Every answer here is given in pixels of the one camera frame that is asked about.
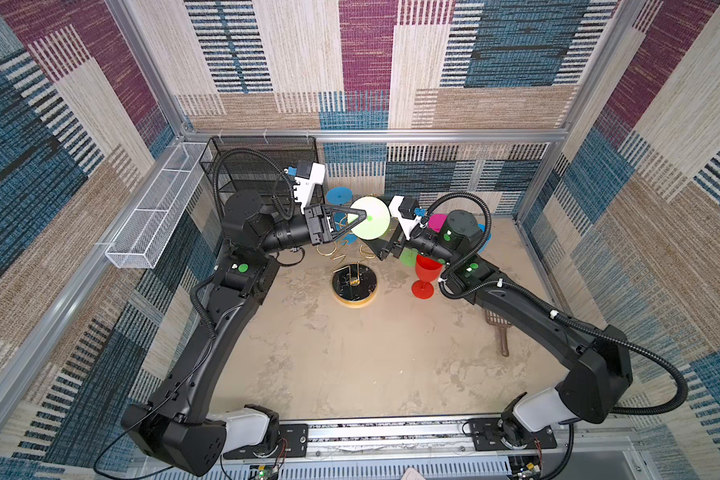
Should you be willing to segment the green wine glass front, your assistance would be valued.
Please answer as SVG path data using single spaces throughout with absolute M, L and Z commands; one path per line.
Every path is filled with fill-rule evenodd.
M 404 247 L 399 257 L 400 262 L 407 267 L 414 267 L 416 265 L 416 259 L 418 257 L 418 251 L 414 248 Z

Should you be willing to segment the green wine glass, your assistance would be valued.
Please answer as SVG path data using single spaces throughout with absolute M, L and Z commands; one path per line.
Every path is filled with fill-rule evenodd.
M 404 247 L 399 257 L 400 262 L 407 267 L 414 267 L 416 265 L 416 259 L 418 257 L 418 251 L 414 248 Z
M 388 206 L 373 196 L 361 197 L 350 205 L 351 209 L 363 210 L 366 218 L 350 229 L 351 233 L 362 240 L 381 238 L 388 230 L 391 215 Z

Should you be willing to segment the green wine glass back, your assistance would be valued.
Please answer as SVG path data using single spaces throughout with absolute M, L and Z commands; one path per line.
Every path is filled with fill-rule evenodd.
M 373 196 L 361 197 L 350 205 L 351 209 L 363 210 L 366 218 L 350 229 L 351 233 L 362 240 L 381 238 L 388 230 L 391 215 L 388 206 Z

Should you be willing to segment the blue wine glass back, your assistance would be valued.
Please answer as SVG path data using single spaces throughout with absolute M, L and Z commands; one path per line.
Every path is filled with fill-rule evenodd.
M 352 191 L 348 187 L 335 187 L 330 189 L 326 196 L 327 202 L 331 205 L 348 206 L 353 199 Z M 348 214 L 338 212 L 334 214 L 334 221 L 340 229 L 345 229 L 348 224 Z M 352 233 L 347 233 L 340 239 L 340 245 L 351 245 L 357 241 L 357 237 Z

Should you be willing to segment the blue wine glass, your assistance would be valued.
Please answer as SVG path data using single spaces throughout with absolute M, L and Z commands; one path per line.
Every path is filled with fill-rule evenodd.
M 327 202 L 331 205 L 348 206 L 353 199 L 352 191 L 348 187 L 335 187 L 330 189 L 326 196 Z M 348 224 L 348 214 L 338 212 L 334 214 L 334 221 L 340 229 L 345 229 Z M 351 245 L 357 241 L 357 237 L 352 233 L 347 233 L 340 239 L 340 245 Z
M 481 230 L 481 234 L 478 237 L 476 246 L 478 247 L 478 252 L 481 253 L 492 238 L 492 225 L 479 223 L 478 227 Z

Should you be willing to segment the pink wine glass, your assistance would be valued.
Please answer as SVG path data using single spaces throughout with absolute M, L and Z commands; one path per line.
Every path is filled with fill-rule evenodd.
M 434 232 L 439 233 L 444 226 L 447 217 L 447 214 L 433 214 L 428 220 L 427 227 L 432 229 Z

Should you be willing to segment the red wine glass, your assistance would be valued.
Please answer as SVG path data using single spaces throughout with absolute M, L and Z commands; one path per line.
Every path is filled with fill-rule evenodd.
M 443 264 L 428 257 L 418 255 L 415 260 L 415 273 L 417 280 L 413 283 L 411 290 L 413 295 L 422 300 L 431 298 L 434 295 L 434 284 L 437 282 Z

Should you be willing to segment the blue wine glass front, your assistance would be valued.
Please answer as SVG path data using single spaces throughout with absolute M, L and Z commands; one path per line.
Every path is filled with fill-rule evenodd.
M 476 246 L 478 247 L 478 252 L 481 253 L 492 238 L 492 225 L 479 223 L 478 227 L 481 230 L 481 234 L 478 237 Z

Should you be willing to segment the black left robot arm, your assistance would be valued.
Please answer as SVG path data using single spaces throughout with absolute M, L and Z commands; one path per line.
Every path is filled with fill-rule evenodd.
M 236 156 L 265 162 L 288 188 L 289 202 L 271 195 L 265 204 L 255 190 L 240 190 L 227 200 L 214 191 L 223 243 L 214 271 L 190 293 L 199 325 L 162 384 L 144 403 L 124 412 L 123 433 L 146 455 L 196 476 L 206 474 L 223 453 L 239 448 L 223 420 L 208 416 L 219 377 L 240 335 L 263 304 L 281 267 L 276 253 L 305 245 L 331 243 L 345 235 L 335 205 L 299 200 L 306 167 L 295 177 L 259 150 L 235 148 L 211 164 L 213 188 L 221 171 Z

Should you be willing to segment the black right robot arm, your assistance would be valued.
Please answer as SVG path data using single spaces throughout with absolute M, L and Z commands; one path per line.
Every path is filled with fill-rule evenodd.
M 423 210 L 417 200 L 395 196 L 386 203 L 398 226 L 377 250 L 380 259 L 411 247 L 441 266 L 437 285 L 444 297 L 464 300 L 493 312 L 550 352 L 567 369 L 555 386 L 516 397 L 502 412 L 498 427 L 510 449 L 525 447 L 553 424 L 602 423 L 609 414 L 652 416 L 671 412 L 687 399 L 681 371 L 658 354 L 628 341 L 618 328 L 583 322 L 511 280 L 479 252 L 492 225 L 487 204 L 477 195 L 449 193 Z M 659 405 L 621 407 L 633 383 L 632 354 L 664 369 L 674 380 L 672 398 Z

